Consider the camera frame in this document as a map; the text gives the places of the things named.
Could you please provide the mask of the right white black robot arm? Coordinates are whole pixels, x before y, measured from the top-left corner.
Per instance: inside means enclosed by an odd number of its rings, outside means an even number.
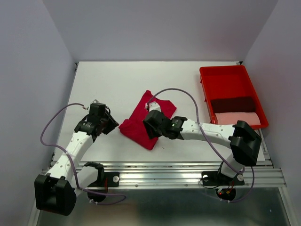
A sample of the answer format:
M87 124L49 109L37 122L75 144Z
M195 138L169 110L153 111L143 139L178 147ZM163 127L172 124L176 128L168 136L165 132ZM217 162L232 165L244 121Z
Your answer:
M145 107L148 113L143 125L149 139L163 136L171 140L199 140L206 141L210 146L218 144L231 149L228 158L214 149L222 160L216 172L220 183L228 183L241 174L244 167L257 164L262 139L245 121L237 121L235 125L198 123L186 117L168 118L157 102L146 104Z

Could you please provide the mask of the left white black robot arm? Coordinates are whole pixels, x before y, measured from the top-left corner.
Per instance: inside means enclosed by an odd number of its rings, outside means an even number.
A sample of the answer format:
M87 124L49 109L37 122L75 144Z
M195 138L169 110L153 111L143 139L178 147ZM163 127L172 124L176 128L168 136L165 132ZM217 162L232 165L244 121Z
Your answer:
M118 123L111 116L109 107L94 100L82 106L87 115L78 122L66 148L54 144L63 153L58 161L34 181L36 208L64 216L73 211L77 197L90 193L96 204L108 195L109 177L100 163L89 161L80 172L76 171L87 150L101 134L109 134Z

